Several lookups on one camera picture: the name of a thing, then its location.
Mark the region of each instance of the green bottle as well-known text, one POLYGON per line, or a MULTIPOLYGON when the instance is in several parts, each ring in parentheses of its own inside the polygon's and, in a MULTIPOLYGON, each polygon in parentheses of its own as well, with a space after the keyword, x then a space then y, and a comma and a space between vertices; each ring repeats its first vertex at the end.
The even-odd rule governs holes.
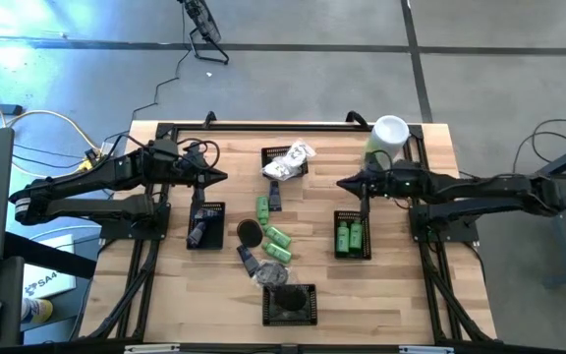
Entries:
POLYGON ((290 236, 284 234, 276 227, 272 225, 265 225, 263 226, 263 230, 265 231, 265 237, 274 241, 274 243, 277 244, 278 246, 281 246, 286 250, 288 246, 290 246, 290 242, 292 242, 290 236))
POLYGON ((259 219, 261 225, 267 223, 269 217, 268 209, 267 197, 256 197, 256 218, 259 219))
POLYGON ((261 244, 263 250, 275 259, 283 262, 284 264, 292 260, 292 254, 273 243, 264 242, 261 244))
POLYGON ((353 221, 353 225, 351 225, 351 241, 349 244, 352 249, 360 250, 362 248, 362 230, 360 221, 353 221))
POLYGON ((346 221, 340 222, 337 241, 337 252, 349 252, 349 226, 347 226, 346 221))

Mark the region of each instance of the white cable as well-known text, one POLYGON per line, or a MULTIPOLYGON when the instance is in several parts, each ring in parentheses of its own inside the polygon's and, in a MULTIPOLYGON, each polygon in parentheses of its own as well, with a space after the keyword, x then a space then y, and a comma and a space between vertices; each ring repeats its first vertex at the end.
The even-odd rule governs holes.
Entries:
POLYGON ((39 233, 38 235, 34 235, 34 236, 30 237, 29 240, 32 241, 32 240, 35 240, 35 239, 37 239, 41 236, 49 235, 50 233, 54 233, 54 232, 74 230, 74 229, 79 229, 79 228, 102 228, 102 227, 99 226, 99 225, 80 225, 80 226, 61 227, 61 228, 57 228, 57 229, 54 229, 54 230, 45 231, 43 233, 39 233))
MULTIPOLYGON (((76 124, 73 120, 71 120, 70 118, 60 114, 60 113, 56 113, 56 112, 52 112, 52 111, 48 111, 48 110, 33 110, 33 111, 28 111, 26 113, 23 113, 13 119, 11 119, 10 121, 6 122, 6 118, 4 117, 4 113, 1 111, 0 108, 0 117, 1 117, 1 123, 3 125, 3 128, 6 128, 8 126, 10 126, 12 128, 12 126, 20 119, 25 118, 31 114, 51 114, 55 117, 61 118, 63 120, 65 120, 66 122, 68 122, 69 124, 72 125, 72 127, 74 127, 74 129, 76 129, 76 131, 83 137, 83 139, 86 141, 86 143, 93 149, 95 150, 99 150, 99 148, 90 140, 90 138, 86 135, 86 133, 78 126, 78 124, 76 124)), ((12 161, 12 165, 13 167, 15 167, 17 170, 19 170, 22 173, 25 173, 29 176, 32 177, 36 177, 36 178, 47 178, 48 176, 44 176, 44 175, 40 175, 40 174, 36 174, 33 172, 29 172, 25 169, 23 169, 21 166, 19 166, 17 163, 15 163, 15 161, 12 161)), ((73 171, 70 173, 66 173, 66 174, 62 174, 62 175, 58 175, 58 176, 51 176, 52 178, 58 178, 58 177, 64 177, 64 176, 69 176, 72 175, 74 173, 76 173, 77 171, 73 171)))

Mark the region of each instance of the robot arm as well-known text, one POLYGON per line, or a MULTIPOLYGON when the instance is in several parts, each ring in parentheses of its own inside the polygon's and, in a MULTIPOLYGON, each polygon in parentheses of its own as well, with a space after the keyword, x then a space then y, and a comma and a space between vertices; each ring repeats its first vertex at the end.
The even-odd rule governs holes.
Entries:
POLYGON ((522 210, 554 216, 566 208, 558 185, 541 176, 502 174, 491 178, 454 178, 421 169, 416 163, 397 161, 387 171, 364 169, 337 185, 362 201, 368 215, 369 198, 417 198, 428 207, 442 204, 446 217, 522 210), (453 202, 458 198, 472 198, 453 202))
POLYGON ((34 180, 9 199, 15 204, 15 219, 23 225, 36 225, 59 216, 137 221, 154 216, 156 205, 151 196, 135 195, 121 201, 67 198, 101 189, 126 191, 138 185, 160 183, 194 187, 194 203, 201 204, 204 188, 228 175, 206 164, 198 143, 192 143, 185 151, 179 155, 177 145, 168 140, 150 141, 123 156, 101 160, 89 171, 34 180))

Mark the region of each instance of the yellow cable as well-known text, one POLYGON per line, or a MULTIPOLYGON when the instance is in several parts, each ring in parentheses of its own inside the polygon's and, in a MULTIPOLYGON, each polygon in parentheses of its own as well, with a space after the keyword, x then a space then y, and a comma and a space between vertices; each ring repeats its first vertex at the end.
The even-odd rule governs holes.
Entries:
MULTIPOLYGON (((92 147, 92 148, 95 149, 95 150, 99 150, 99 148, 96 147, 96 146, 93 144, 93 142, 92 142, 92 141, 90 140, 90 138, 86 135, 86 133, 83 132, 83 130, 82 130, 73 120, 71 120, 70 118, 68 118, 68 117, 66 117, 66 116, 64 116, 64 115, 62 115, 62 114, 60 114, 60 113, 56 113, 56 112, 52 112, 52 111, 48 111, 48 110, 34 110, 34 111, 28 111, 28 112, 26 112, 26 113, 23 113, 23 114, 21 114, 21 115, 15 117, 15 118, 13 118, 13 119, 11 119, 10 121, 6 122, 6 118, 4 117, 4 113, 1 111, 1 108, 0 108, 0 117, 1 117, 1 122, 2 122, 2 125, 3 125, 4 128, 6 128, 6 127, 8 127, 8 126, 10 126, 10 127, 12 128, 12 126, 13 126, 17 121, 19 121, 20 119, 25 118, 25 117, 27 117, 27 116, 29 116, 29 115, 31 115, 31 114, 38 114, 38 113, 51 114, 51 115, 53 115, 53 116, 56 116, 56 117, 58 117, 58 118, 61 118, 61 119, 65 120, 65 121, 67 121, 69 124, 71 124, 71 125, 74 127, 74 129, 76 129, 76 131, 78 131, 78 133, 83 137, 83 139, 85 139, 86 143, 87 143, 90 147, 92 147)), ((16 168, 17 170, 19 170, 20 172, 25 173, 25 174, 27 174, 27 175, 29 175, 29 176, 37 177, 37 178, 47 178, 47 177, 48 177, 48 176, 39 175, 39 174, 36 174, 36 173, 29 172, 29 171, 23 169, 23 167, 19 166, 17 163, 15 163, 15 161, 12 161, 12 165, 13 165, 13 167, 15 167, 15 168, 16 168)), ((72 175, 72 174, 74 174, 74 173, 76 173, 76 172, 78 172, 78 170, 73 171, 73 172, 70 172, 70 173, 67 173, 67 174, 63 174, 63 175, 59 175, 59 176, 51 176, 51 177, 52 177, 52 178, 64 177, 64 176, 72 175)))

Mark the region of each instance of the wooden table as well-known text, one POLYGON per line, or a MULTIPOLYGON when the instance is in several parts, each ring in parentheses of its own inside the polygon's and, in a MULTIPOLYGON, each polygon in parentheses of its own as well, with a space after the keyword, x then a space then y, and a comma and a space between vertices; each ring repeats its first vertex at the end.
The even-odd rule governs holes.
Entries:
MULTIPOLYGON (((142 142, 153 139, 157 123, 135 121, 131 135, 142 142)), ((430 168, 457 176, 447 125, 424 124, 423 130, 430 168)), ((156 266, 146 342, 432 343, 421 256, 411 240, 404 210, 386 199, 373 199, 372 260, 333 257, 333 211, 360 207, 359 200, 336 187, 335 181, 358 172, 367 134, 181 131, 179 139, 186 137, 211 139, 220 145, 216 168, 229 178, 205 192, 207 201, 226 203, 224 249, 186 250, 192 190, 172 188, 172 216, 156 266), (318 325, 268 327, 261 325, 261 290, 248 278, 235 250, 240 245, 236 227, 243 219, 255 218, 255 198, 268 194, 268 181, 260 173, 260 149, 290 145, 296 138, 308 142, 317 156, 310 161, 308 175, 281 183, 283 211, 273 212, 270 222, 293 239, 292 279, 316 285, 318 325)), ((127 151, 134 148, 129 144, 127 151)), ((117 196, 137 193, 143 189, 117 196)), ((100 255, 81 335, 97 328, 122 295, 132 247, 132 241, 117 241, 100 255)), ((494 337, 477 258, 462 244, 447 244, 446 248, 457 298, 481 329, 494 337)), ((261 248, 253 252, 259 260, 268 258, 261 248)), ((438 303, 449 335, 444 301, 438 303)), ((130 330, 138 308, 136 298, 130 330)))

